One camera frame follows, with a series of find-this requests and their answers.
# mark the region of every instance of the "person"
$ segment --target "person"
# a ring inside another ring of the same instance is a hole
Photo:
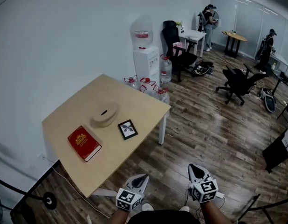
[[[259,69],[261,73],[266,74],[266,72],[270,69],[269,66],[269,59],[270,59],[270,52],[273,49],[274,39],[273,36],[276,35],[276,32],[273,29],[270,29],[269,34],[266,36],[263,53],[260,60],[255,68]]]
[[[205,36],[205,45],[204,45],[204,50],[205,51],[210,51],[211,47],[211,36],[213,32],[213,23],[216,23],[217,21],[213,18],[212,11],[216,7],[212,4],[209,4],[207,7],[205,7],[203,11],[203,15],[206,20],[206,25],[204,26],[204,32],[206,33]]]
[[[205,224],[232,224],[227,217],[212,202],[201,203],[201,209],[205,219]],[[125,224],[129,212],[118,209],[109,219],[108,224]],[[142,205],[142,212],[134,215],[128,222],[129,224],[199,224],[191,213],[188,206],[177,210],[158,210],[154,211],[149,203]]]

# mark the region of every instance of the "white wall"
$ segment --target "white wall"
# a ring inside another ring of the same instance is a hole
[[[130,26],[153,20],[162,51],[165,20],[191,28],[203,0],[7,0],[0,6],[0,179],[28,191],[56,161],[41,121],[102,73],[135,74]],[[3,204],[22,198],[0,186]]]

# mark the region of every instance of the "framed photo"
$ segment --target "framed photo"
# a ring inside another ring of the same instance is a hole
[[[134,125],[130,119],[119,124],[118,127],[119,127],[119,130],[120,130],[124,140],[127,140],[131,137],[138,135],[138,132],[136,131],[136,129],[135,129],[135,127],[134,127]]]

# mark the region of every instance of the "black office chair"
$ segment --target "black office chair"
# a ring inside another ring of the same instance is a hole
[[[176,22],[174,21],[164,21],[164,29],[163,36],[168,46],[167,56],[170,56],[170,60],[172,61],[173,70],[178,72],[178,82],[181,82],[181,70],[188,68],[189,65],[192,65],[197,56],[190,53],[190,49],[196,42],[186,40],[189,43],[187,51],[184,48],[174,47],[176,49],[175,56],[173,56],[173,43],[180,42],[178,35],[178,28]]]
[[[248,74],[249,72],[252,73],[252,70],[246,64],[244,65],[247,68],[246,74],[244,74],[240,69],[232,69],[228,66],[226,66],[227,70],[223,70],[225,77],[228,79],[228,81],[225,83],[225,86],[229,85],[230,88],[217,87],[216,91],[220,89],[230,91],[230,96],[228,100],[225,101],[226,105],[231,100],[233,94],[235,94],[241,100],[240,105],[244,105],[245,101],[241,96],[249,94],[252,87],[256,85],[255,82],[267,76],[266,74],[254,74],[252,77],[248,78]]]

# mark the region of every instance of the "black shirt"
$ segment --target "black shirt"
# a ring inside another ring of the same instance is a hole
[[[142,211],[134,215],[129,224],[200,224],[194,216],[187,211],[159,210]]]
[[[205,20],[206,20],[206,24],[212,24],[210,21],[209,21],[209,18],[213,16],[213,14],[209,11],[206,11],[203,13],[204,14],[204,17],[205,17]]]
[[[267,52],[267,53],[270,53],[270,51],[271,51],[270,46],[273,46],[273,45],[274,45],[274,39],[273,39],[273,36],[272,36],[271,34],[267,35],[266,41],[265,41],[265,44],[264,44],[264,45],[267,46],[266,52]]]

